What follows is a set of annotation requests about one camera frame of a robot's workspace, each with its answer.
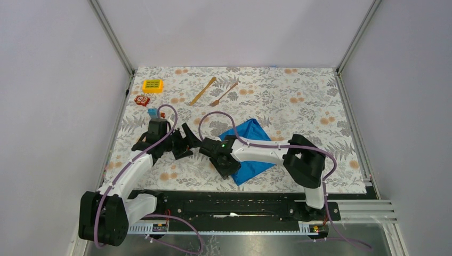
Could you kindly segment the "blue cloth napkin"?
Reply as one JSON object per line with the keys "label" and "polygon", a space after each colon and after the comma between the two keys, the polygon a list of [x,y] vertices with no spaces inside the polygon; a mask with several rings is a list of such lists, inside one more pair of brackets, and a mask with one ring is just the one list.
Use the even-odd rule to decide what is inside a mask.
{"label": "blue cloth napkin", "polygon": [[236,129],[229,129],[219,135],[221,141],[232,144],[232,152],[227,153],[227,157],[240,164],[240,168],[231,176],[237,185],[242,185],[266,171],[267,169],[281,165],[283,159],[277,149],[271,152],[269,148],[247,147],[246,143],[241,143],[235,135],[251,144],[269,145],[270,138],[256,119],[249,119],[236,126]]}

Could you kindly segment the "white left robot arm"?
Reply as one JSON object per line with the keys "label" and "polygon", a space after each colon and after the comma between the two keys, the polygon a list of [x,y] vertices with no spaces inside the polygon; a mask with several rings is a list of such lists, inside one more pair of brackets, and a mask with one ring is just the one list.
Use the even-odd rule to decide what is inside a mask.
{"label": "white left robot arm", "polygon": [[80,199],[78,236],[102,245],[119,246],[128,229],[149,215],[159,219],[168,212],[162,192],[134,190],[138,180],[165,153],[176,160],[193,155],[201,141],[186,123],[179,129],[163,118],[153,118],[131,148],[131,161],[112,181]]}

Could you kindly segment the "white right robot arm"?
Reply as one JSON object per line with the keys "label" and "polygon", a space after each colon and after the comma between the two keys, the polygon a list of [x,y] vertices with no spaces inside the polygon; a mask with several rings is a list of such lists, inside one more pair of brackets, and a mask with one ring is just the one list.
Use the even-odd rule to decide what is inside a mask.
{"label": "white right robot arm", "polygon": [[282,166],[303,187],[306,213],[314,220],[327,212],[322,173],[327,153],[304,136],[295,134],[286,141],[252,140],[227,135],[223,140],[205,138],[199,152],[207,156],[222,178],[235,174],[242,162]]}

